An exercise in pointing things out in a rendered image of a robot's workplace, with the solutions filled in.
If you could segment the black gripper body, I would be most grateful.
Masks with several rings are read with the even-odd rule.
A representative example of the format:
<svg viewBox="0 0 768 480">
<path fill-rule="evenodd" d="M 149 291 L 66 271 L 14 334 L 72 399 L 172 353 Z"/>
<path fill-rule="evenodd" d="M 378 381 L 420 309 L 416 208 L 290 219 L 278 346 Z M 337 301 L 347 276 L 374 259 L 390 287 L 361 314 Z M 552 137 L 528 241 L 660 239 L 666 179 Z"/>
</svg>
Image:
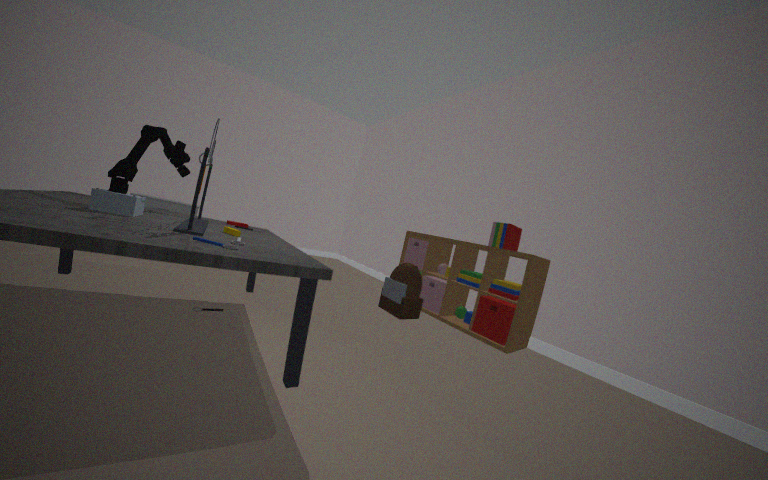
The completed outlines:
<svg viewBox="0 0 768 480">
<path fill-rule="evenodd" d="M 181 159 L 181 161 L 180 161 L 179 163 L 175 163 L 175 164 L 174 164 L 174 163 L 172 163 L 172 164 L 174 164 L 174 166 L 175 166 L 176 168 L 178 167 L 178 169 L 180 170 L 180 171 L 179 171 L 179 174 L 180 174 L 182 177 L 185 177 L 186 175 L 190 174 L 190 171 L 189 171 L 189 169 L 188 169 L 188 168 L 185 168 L 185 166 L 184 166 L 184 165 L 181 165 L 182 161 L 183 161 L 183 160 Z"/>
</svg>

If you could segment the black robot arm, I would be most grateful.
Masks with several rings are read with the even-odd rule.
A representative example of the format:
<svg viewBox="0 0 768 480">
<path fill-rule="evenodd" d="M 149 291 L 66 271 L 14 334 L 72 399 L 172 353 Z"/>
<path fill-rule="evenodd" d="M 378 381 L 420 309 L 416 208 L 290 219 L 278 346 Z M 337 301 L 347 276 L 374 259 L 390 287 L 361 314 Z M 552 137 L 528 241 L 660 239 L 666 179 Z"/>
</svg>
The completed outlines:
<svg viewBox="0 0 768 480">
<path fill-rule="evenodd" d="M 186 144 L 177 141 L 174 146 L 171 143 L 172 141 L 167 134 L 166 128 L 145 125 L 141 130 L 141 138 L 130 151 L 129 155 L 125 159 L 120 160 L 111 170 L 108 171 L 108 177 L 112 177 L 108 191 L 127 194 L 129 188 L 128 181 L 132 182 L 135 174 L 138 172 L 137 162 L 145 153 L 145 150 L 148 148 L 150 143 L 156 141 L 159 138 L 164 146 L 164 155 L 171 157 L 170 162 L 175 164 L 179 163 L 182 159 L 183 161 L 181 165 L 183 165 L 184 163 L 190 161 L 190 156 L 184 152 Z M 124 179 L 120 178 L 120 176 L 124 177 Z"/>
</svg>

